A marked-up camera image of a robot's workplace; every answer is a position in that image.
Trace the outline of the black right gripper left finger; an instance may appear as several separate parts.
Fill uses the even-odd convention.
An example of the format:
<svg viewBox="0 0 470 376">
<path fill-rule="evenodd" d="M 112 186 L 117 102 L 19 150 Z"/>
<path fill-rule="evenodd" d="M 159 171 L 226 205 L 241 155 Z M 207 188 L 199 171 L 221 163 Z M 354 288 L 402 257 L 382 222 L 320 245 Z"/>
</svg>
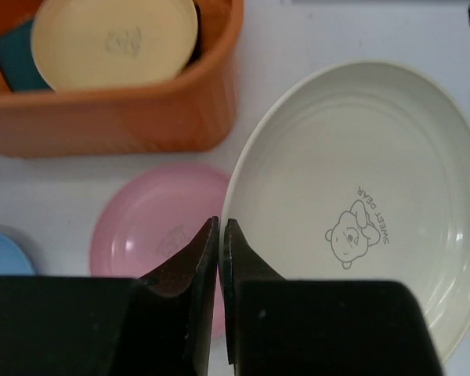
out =
<svg viewBox="0 0 470 376">
<path fill-rule="evenodd" d="M 135 278 L 0 277 L 0 375 L 205 375 L 219 221 Z"/>
</svg>

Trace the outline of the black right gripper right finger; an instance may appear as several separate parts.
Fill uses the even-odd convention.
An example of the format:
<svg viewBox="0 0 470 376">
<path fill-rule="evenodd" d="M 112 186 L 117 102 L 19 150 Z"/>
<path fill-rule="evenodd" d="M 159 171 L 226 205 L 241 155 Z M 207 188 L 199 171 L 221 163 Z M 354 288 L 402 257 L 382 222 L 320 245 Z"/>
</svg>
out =
<svg viewBox="0 0 470 376">
<path fill-rule="evenodd" d="M 410 290 L 393 280 L 287 280 L 236 220 L 223 234 L 226 347 L 237 375 L 441 375 Z"/>
</svg>

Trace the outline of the pink round plate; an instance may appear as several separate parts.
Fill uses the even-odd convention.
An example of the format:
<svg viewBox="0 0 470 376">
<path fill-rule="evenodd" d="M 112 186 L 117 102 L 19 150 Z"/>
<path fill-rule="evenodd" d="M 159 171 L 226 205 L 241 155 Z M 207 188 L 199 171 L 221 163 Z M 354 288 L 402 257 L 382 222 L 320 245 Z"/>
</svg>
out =
<svg viewBox="0 0 470 376">
<path fill-rule="evenodd" d="M 221 215 L 229 176 L 199 162 L 161 164 L 121 188 L 92 234 L 94 277 L 141 277 Z"/>
</svg>

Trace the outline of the blue round plate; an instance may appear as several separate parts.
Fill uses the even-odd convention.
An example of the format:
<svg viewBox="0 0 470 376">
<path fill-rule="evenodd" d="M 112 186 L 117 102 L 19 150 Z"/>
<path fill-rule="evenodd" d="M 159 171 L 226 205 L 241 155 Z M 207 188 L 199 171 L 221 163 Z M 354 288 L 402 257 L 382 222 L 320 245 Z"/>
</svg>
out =
<svg viewBox="0 0 470 376">
<path fill-rule="evenodd" d="M 22 249 L 0 233 L 0 276 L 33 276 L 36 272 Z"/>
</svg>

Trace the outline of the cream white round plate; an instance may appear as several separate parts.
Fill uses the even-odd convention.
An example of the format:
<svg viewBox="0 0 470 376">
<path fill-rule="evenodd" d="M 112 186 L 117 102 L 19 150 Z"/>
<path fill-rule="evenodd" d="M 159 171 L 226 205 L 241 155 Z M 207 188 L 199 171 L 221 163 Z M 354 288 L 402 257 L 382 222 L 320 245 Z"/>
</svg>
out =
<svg viewBox="0 0 470 376">
<path fill-rule="evenodd" d="M 222 220 L 289 279 L 398 280 L 441 360 L 470 324 L 470 126 L 415 70 L 379 61 L 311 74 L 259 122 Z"/>
</svg>

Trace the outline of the yellow round plate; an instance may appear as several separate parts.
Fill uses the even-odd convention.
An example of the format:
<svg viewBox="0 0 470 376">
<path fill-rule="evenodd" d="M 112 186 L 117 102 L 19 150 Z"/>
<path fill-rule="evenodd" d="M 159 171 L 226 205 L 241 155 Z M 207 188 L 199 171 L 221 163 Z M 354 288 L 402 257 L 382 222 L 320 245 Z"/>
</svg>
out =
<svg viewBox="0 0 470 376">
<path fill-rule="evenodd" d="M 44 1 L 31 53 L 57 92 L 151 85 L 181 73 L 198 31 L 192 1 Z"/>
</svg>

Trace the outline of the teal square plate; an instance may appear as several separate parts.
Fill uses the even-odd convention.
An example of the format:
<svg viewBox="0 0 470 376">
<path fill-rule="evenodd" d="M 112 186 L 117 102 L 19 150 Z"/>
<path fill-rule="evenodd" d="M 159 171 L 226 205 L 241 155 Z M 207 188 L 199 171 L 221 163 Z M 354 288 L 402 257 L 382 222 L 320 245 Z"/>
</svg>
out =
<svg viewBox="0 0 470 376">
<path fill-rule="evenodd" d="M 33 19 L 0 35 L 0 73 L 12 92 L 50 90 L 31 52 Z"/>
</svg>

